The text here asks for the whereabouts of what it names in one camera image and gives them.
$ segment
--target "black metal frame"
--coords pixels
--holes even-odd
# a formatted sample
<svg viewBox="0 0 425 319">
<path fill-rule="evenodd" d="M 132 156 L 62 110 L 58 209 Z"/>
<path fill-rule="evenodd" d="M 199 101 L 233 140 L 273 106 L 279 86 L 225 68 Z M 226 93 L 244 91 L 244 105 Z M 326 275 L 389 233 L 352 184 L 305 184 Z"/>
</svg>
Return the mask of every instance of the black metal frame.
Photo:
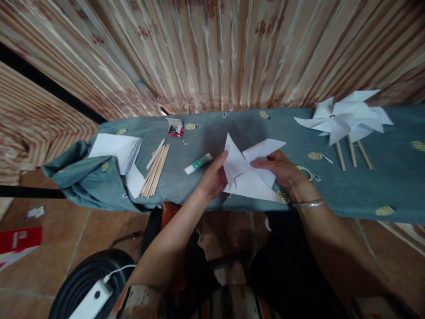
<svg viewBox="0 0 425 319">
<path fill-rule="evenodd" d="M 1 42 L 0 61 L 30 79 L 58 99 L 64 101 L 70 107 L 92 121 L 98 124 L 108 121 Z M 0 185 L 0 197 L 65 198 L 60 190 L 8 185 Z"/>
</svg>

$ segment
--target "white pen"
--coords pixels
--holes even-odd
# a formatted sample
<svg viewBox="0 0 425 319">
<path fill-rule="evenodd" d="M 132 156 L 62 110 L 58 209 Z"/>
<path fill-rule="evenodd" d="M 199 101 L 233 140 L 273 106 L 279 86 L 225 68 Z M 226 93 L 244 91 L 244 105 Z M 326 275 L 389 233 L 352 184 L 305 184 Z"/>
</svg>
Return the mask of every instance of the white pen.
<svg viewBox="0 0 425 319">
<path fill-rule="evenodd" d="M 322 156 L 329 161 L 330 164 L 333 164 L 333 161 L 331 161 L 329 158 L 327 158 L 325 155 L 322 154 Z"/>
<path fill-rule="evenodd" d="M 157 150 L 156 150 L 155 154 L 152 156 L 151 160 L 150 160 L 150 161 L 149 161 L 149 163 L 146 165 L 146 169 L 149 169 L 149 168 L 151 167 L 152 163 L 153 163 L 153 162 L 154 162 L 154 160 L 155 160 L 155 157 L 158 155 L 159 150 L 160 150 L 160 149 L 161 149 L 161 147 L 164 145 L 164 143 L 165 143 L 165 138 L 161 141 L 161 143 L 159 144 L 159 146 L 158 146 L 158 148 L 157 148 Z"/>
</svg>

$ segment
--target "gray-blue ironing board cover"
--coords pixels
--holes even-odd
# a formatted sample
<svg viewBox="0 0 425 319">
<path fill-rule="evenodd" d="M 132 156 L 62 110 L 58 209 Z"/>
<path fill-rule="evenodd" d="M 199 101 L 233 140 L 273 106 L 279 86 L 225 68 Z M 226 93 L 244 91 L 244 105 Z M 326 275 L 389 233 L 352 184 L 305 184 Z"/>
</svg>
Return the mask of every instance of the gray-blue ironing board cover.
<svg viewBox="0 0 425 319">
<path fill-rule="evenodd" d="M 171 144 L 158 189 L 150 199 L 127 197 L 115 158 L 83 159 L 90 151 L 90 146 L 83 141 L 45 165 L 43 170 L 55 180 L 68 199 L 79 205 L 144 211 L 162 202 L 183 204 L 208 165 L 190 175 L 185 173 L 185 167 L 208 152 L 213 159 L 216 158 L 224 149 L 227 133 L 241 151 L 272 138 L 286 142 L 281 150 L 296 165 L 319 175 L 321 181 L 313 180 L 313 183 L 337 215 L 424 224 L 425 152 L 412 147 L 411 142 L 425 142 L 425 105 L 389 107 L 385 110 L 394 125 L 385 125 L 385 134 L 373 132 L 362 140 L 373 170 L 368 169 L 357 145 L 355 154 L 358 167 L 353 167 L 348 139 L 342 139 L 340 143 L 347 167 L 346 171 L 342 171 L 335 147 L 328 145 L 328 137 L 318 136 L 319 131 L 304 128 L 294 120 L 294 117 L 311 118 L 312 109 L 268 109 L 269 119 L 263 119 L 258 109 L 227 112 L 225 117 L 222 112 L 171 115 L 182 120 L 184 125 L 196 125 L 194 130 L 185 130 L 183 138 L 167 135 L 166 116 L 103 123 L 99 133 L 116 134 L 124 128 L 126 135 L 143 138 L 135 163 L 145 177 L 148 173 L 146 164 L 160 141 L 166 137 L 166 144 Z M 308 157 L 309 152 L 323 153 L 334 164 L 325 159 L 312 160 Z M 109 168 L 103 171 L 105 161 L 108 161 Z M 273 190 L 285 191 L 276 183 Z M 377 216 L 376 210 L 382 206 L 392 207 L 394 213 L 391 216 Z M 208 210 L 288 209 L 283 203 L 238 195 L 227 198 L 224 193 L 208 206 Z"/>
</svg>

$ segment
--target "woman's left hand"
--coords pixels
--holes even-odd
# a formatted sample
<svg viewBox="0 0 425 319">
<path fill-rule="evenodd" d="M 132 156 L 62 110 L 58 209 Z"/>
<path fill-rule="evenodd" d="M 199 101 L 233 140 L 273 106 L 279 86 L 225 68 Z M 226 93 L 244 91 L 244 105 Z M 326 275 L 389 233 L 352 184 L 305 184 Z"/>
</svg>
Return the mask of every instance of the woman's left hand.
<svg viewBox="0 0 425 319">
<path fill-rule="evenodd" d="M 204 177 L 197 187 L 208 202 L 212 201 L 223 191 L 227 185 L 226 174 L 224 173 L 223 163 L 226 161 L 228 152 L 224 151 L 206 170 Z"/>
</svg>

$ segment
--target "hand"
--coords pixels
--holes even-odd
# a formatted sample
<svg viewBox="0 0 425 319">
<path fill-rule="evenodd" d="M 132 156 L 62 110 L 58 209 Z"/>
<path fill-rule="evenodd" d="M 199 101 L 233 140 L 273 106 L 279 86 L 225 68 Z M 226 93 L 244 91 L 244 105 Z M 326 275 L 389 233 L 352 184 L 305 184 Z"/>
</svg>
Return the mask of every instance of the hand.
<svg viewBox="0 0 425 319">
<path fill-rule="evenodd" d="M 206 170 L 197 190 L 210 202 L 226 187 L 227 179 L 224 173 L 223 163 L 226 161 L 228 152 L 224 151 Z"/>
<path fill-rule="evenodd" d="M 309 182 L 301 172 L 281 151 L 274 151 L 266 159 L 256 159 L 251 162 L 255 168 L 268 169 L 276 175 L 276 182 L 288 189 L 303 182 Z"/>
</svg>

